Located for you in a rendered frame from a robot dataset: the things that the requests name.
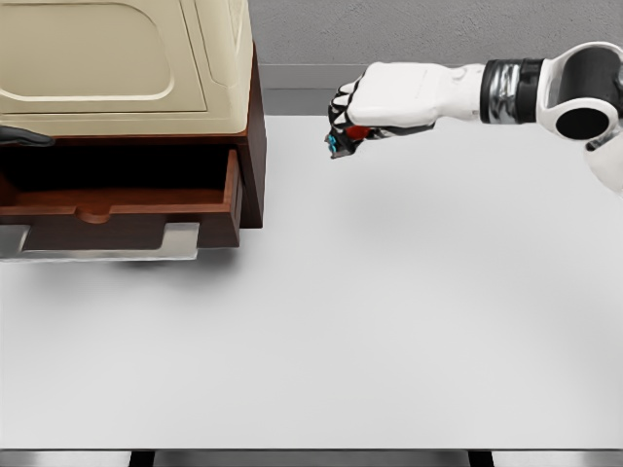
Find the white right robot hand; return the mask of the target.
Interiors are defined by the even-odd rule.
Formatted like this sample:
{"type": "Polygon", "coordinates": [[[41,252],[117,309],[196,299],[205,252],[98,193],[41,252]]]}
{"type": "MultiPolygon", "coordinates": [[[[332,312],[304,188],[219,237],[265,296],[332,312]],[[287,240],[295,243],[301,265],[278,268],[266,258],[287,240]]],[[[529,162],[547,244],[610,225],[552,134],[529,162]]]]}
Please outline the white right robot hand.
{"type": "Polygon", "coordinates": [[[328,107],[330,129],[367,126],[371,132],[364,141],[428,131],[439,119],[442,77],[439,65],[373,63],[336,91],[328,107]]]}

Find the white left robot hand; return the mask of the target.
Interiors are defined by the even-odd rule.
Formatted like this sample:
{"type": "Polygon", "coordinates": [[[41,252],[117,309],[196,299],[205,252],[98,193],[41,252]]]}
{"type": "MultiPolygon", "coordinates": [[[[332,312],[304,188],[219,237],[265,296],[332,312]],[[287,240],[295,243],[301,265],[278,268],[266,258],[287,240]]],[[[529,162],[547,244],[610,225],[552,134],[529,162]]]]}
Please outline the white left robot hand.
{"type": "Polygon", "coordinates": [[[55,140],[45,134],[14,126],[0,126],[0,146],[21,145],[32,147],[51,147],[55,140]]]}

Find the brown drawer with silver handle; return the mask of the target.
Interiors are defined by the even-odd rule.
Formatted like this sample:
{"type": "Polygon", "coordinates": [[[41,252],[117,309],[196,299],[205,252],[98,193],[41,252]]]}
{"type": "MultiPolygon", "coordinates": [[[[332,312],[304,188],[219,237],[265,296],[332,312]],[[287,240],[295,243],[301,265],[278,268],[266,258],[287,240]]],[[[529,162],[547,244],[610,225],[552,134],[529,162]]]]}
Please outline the brown drawer with silver handle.
{"type": "Polygon", "coordinates": [[[123,257],[239,245],[242,181],[230,146],[4,147],[5,258],[123,257]]]}

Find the brown cabinet with beige top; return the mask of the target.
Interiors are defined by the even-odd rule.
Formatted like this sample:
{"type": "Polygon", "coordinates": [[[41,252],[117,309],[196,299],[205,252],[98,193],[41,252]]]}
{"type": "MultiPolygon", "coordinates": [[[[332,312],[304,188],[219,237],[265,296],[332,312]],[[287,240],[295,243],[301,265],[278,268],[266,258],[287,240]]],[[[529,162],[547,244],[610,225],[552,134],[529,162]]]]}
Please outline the brown cabinet with beige top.
{"type": "Polygon", "coordinates": [[[0,125],[64,137],[234,135],[263,223],[266,133],[248,0],[0,0],[0,125]]]}

